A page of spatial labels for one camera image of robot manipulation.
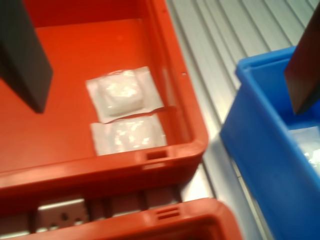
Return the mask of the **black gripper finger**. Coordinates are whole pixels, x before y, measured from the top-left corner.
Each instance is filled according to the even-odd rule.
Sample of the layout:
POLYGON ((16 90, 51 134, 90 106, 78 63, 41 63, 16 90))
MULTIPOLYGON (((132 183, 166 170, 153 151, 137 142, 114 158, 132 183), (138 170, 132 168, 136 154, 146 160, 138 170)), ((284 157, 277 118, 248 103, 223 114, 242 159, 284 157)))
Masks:
POLYGON ((0 2, 0 76, 34 112, 45 111, 53 68, 21 0, 0 2))
POLYGON ((320 99, 320 7, 317 6, 284 77, 295 114, 302 114, 320 99))

